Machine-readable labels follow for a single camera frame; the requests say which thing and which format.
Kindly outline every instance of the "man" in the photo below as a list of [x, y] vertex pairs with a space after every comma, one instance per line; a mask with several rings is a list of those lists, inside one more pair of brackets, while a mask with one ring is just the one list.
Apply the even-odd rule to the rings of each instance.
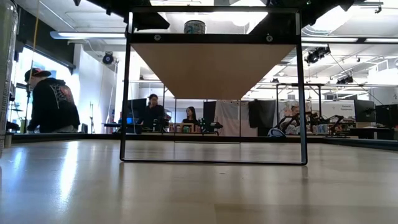
[[34, 131], [40, 125], [40, 133], [77, 132], [79, 114], [72, 92], [63, 80], [49, 78], [51, 73], [39, 68], [25, 73], [25, 82], [33, 90], [32, 120], [27, 130]]

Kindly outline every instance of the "baseball cap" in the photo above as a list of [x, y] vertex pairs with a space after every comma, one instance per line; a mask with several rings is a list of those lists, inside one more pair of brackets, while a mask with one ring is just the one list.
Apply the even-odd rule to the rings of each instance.
[[[25, 82], [29, 81], [30, 70], [25, 73]], [[51, 76], [51, 72], [41, 70], [39, 68], [32, 68], [32, 77], [49, 77]]]

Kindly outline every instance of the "black metal frame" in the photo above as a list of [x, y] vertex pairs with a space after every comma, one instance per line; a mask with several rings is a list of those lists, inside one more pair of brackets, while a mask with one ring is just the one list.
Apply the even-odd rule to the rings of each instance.
[[[273, 12], [295, 14], [295, 35], [291, 37], [265, 35], [236, 35], [236, 34], [135, 34], [132, 26], [135, 12]], [[301, 13], [291, 7], [231, 7], [231, 6], [138, 6], [130, 8], [127, 20], [127, 41], [124, 80], [129, 80], [130, 53], [132, 43], [197, 43], [197, 44], [290, 44], [297, 50], [298, 95], [300, 103], [300, 122], [305, 124], [305, 96], [304, 74], [301, 41]], [[300, 126], [301, 161], [300, 162], [254, 162], [254, 161], [194, 161], [194, 160], [155, 160], [155, 159], [126, 159], [126, 127], [127, 127], [127, 97], [128, 84], [123, 85], [122, 125], [120, 160], [124, 162], [176, 162], [176, 163], [210, 163], [210, 164], [257, 164], [281, 166], [305, 166], [308, 163], [307, 131], [305, 125]]]

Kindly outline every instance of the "black hoodie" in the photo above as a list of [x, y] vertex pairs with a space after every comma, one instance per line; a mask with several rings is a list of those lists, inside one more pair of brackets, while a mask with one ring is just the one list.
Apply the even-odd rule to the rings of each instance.
[[63, 80], [46, 78], [33, 89], [32, 120], [27, 129], [33, 131], [38, 125], [41, 133], [70, 125], [78, 129], [79, 114], [72, 92]]

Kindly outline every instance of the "person sitting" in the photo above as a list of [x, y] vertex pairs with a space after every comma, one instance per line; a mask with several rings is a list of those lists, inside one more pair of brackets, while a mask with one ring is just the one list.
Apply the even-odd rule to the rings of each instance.
[[197, 120], [197, 114], [195, 111], [195, 108], [193, 106], [190, 106], [186, 109], [187, 112], [187, 118], [182, 120], [183, 124], [194, 124], [193, 125], [193, 130], [191, 132], [195, 132], [196, 130], [199, 130], [199, 122]]
[[149, 103], [148, 106], [145, 108], [144, 116], [140, 118], [139, 122], [143, 128], [150, 128], [154, 127], [154, 120], [157, 119], [158, 122], [163, 118], [164, 108], [161, 105], [157, 104], [157, 95], [151, 94], [149, 96]]
[[72, 92], [63, 80], [49, 76], [51, 72], [39, 68], [25, 73], [25, 82], [33, 89], [32, 120], [27, 130], [34, 132], [40, 125], [40, 133], [77, 132], [80, 120]]

